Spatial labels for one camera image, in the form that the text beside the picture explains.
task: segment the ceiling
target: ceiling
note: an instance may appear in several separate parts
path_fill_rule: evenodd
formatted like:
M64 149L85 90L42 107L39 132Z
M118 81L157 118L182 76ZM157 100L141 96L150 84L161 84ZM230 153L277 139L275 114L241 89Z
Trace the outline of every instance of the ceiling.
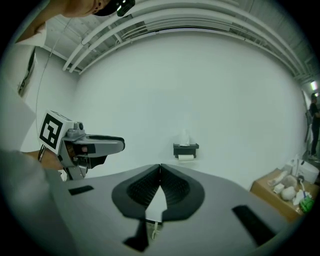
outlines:
M281 61L302 85L319 76L317 58L305 35L269 0L136 0L123 18L60 15L47 22L44 48L51 51L55 45L53 53L66 60L63 70L82 74L88 65L126 44L185 30L246 41Z

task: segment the cardboard box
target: cardboard box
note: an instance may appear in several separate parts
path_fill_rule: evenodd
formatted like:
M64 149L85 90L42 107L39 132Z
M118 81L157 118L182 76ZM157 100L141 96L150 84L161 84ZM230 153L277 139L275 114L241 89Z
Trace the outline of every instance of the cardboard box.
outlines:
M282 200L279 194L273 192L274 187L269 186L267 183L267 181L276 178L280 173L281 170L275 169L266 176L257 179L253 182L250 192L276 208L281 215L283 215L289 222L292 222L304 214L299 205L294 206L292 201ZM320 191L320 187L306 181L303 182L303 185L305 190L312 195L312 199L315 199ZM298 184L295 190L298 192L300 189L302 190L302 186L301 184Z

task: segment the person in black clothes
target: person in black clothes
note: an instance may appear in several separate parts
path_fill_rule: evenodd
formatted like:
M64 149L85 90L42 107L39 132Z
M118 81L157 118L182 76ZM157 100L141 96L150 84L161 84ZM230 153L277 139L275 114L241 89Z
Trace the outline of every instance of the person in black clothes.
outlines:
M318 160L316 147L319 139L319 129L320 129L320 113L318 111L316 104L317 104L317 96L315 93L312 93L309 111L312 116L311 130L312 130L313 140L312 140L311 154L309 159L314 161Z

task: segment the green object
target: green object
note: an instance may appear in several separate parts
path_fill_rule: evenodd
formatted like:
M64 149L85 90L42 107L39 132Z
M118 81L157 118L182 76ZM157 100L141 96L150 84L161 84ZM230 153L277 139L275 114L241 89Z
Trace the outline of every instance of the green object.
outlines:
M308 213L311 211L312 206L314 205L315 201L312 200L309 196L305 197L300 202L300 208L304 213Z

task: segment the white marker cube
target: white marker cube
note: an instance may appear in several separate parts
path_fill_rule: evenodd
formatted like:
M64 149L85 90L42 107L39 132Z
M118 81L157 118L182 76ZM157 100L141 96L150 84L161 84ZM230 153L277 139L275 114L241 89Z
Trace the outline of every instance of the white marker cube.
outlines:
M39 141L55 154L59 153L61 139L66 136L68 129L74 127L74 122L57 112L47 110L45 112Z

